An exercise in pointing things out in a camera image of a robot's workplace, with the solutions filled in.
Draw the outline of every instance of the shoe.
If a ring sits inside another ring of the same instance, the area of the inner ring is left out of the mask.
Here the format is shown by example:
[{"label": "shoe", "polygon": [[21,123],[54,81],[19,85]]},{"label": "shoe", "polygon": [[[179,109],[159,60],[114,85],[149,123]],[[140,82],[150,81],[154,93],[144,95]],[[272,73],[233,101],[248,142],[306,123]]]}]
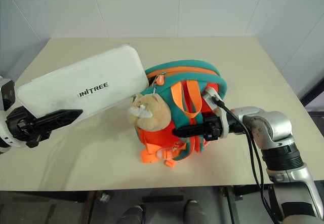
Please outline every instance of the shoe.
[{"label": "shoe", "polygon": [[205,213],[196,200],[188,200],[183,211],[184,224],[207,224]]},{"label": "shoe", "polygon": [[135,205],[125,211],[117,224],[145,224],[145,214],[144,205]]}]

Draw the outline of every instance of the zipper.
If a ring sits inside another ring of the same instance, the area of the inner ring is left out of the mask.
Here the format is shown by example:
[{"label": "zipper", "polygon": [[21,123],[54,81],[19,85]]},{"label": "zipper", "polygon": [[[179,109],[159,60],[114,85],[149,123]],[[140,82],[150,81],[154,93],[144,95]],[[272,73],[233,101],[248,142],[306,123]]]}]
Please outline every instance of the zipper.
[{"label": "zipper", "polygon": [[206,69],[206,68],[198,68],[198,67],[189,67],[189,66],[179,66],[173,68],[165,68],[158,69],[147,74],[147,78],[151,79],[159,74],[164,74],[165,77],[172,76],[178,73],[187,73],[187,72],[195,72],[195,73],[207,73],[207,74],[215,74],[218,75],[215,71]]}]

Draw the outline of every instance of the orange backpack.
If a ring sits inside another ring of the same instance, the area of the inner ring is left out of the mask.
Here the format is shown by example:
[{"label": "orange backpack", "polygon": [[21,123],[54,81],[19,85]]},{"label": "orange backpack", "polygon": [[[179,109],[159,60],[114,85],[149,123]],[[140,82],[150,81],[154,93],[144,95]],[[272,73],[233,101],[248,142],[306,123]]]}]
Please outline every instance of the orange backpack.
[{"label": "orange backpack", "polygon": [[141,94],[159,94],[169,106],[172,120],[166,128],[155,132],[136,127],[140,141],[146,146],[141,158],[144,163],[164,160],[167,166],[174,167],[176,161],[188,157],[193,150],[203,151],[208,142],[202,135],[179,138],[172,131],[203,123],[202,114],[212,110],[202,99],[202,92],[212,87],[223,98],[227,86],[215,67],[200,60],[164,63],[145,73],[150,85]]}]

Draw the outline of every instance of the beige table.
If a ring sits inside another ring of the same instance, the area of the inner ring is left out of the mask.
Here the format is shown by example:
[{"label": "beige table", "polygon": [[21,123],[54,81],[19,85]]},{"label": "beige table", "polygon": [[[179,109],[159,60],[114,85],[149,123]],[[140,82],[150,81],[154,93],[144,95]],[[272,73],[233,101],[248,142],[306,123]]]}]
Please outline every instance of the beige table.
[{"label": "beige table", "polygon": [[[324,139],[256,38],[52,39],[16,85],[125,43],[138,51],[144,68],[179,59],[214,64],[228,83],[227,106],[252,105],[288,115],[303,160],[314,179],[324,179]],[[212,142],[203,153],[194,153],[175,169],[162,161],[142,163],[143,145],[125,118],[128,106],[127,101],[53,131],[50,139],[36,148],[13,148],[1,155],[0,189],[76,191],[254,184],[244,136],[230,135]]]}]

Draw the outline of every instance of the teddy bear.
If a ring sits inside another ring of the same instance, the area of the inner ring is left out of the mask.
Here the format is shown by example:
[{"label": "teddy bear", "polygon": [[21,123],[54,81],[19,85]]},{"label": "teddy bear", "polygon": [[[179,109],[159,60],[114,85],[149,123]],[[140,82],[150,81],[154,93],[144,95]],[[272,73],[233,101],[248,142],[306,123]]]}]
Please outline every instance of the teddy bear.
[{"label": "teddy bear", "polygon": [[137,94],[127,116],[131,124],[150,132],[162,130],[171,122],[170,108],[158,94]]}]

